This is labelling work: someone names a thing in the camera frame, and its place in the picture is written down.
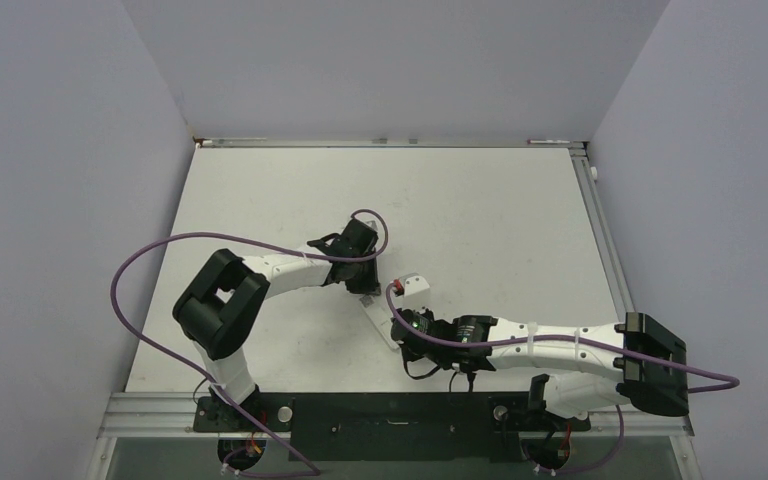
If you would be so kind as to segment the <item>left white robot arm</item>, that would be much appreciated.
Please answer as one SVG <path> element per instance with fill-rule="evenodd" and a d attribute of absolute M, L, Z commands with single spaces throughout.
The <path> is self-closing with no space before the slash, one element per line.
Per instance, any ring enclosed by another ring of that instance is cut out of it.
<path fill-rule="evenodd" d="M 304 288 L 342 284 L 354 295 L 381 293 L 379 232 L 374 221 L 353 218 L 342 231 L 308 241 L 295 254 L 240 257 L 215 251 L 176 301 L 172 316 L 193 342 L 211 376 L 219 417 L 234 430 L 256 421 L 258 391 L 243 345 L 263 303 Z"/>

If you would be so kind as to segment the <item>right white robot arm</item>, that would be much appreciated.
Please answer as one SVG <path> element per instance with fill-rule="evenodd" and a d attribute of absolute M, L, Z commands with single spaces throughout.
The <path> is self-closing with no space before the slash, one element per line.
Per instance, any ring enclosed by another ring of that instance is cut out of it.
<path fill-rule="evenodd" d="M 612 405 L 664 417 L 689 412 L 680 369 L 686 344 L 644 313 L 629 312 L 620 323 L 551 327 L 490 315 L 446 321 L 429 310 L 399 309 L 390 336 L 407 360 L 425 358 L 444 370 L 540 370 L 524 403 L 527 419 L 539 428 Z"/>

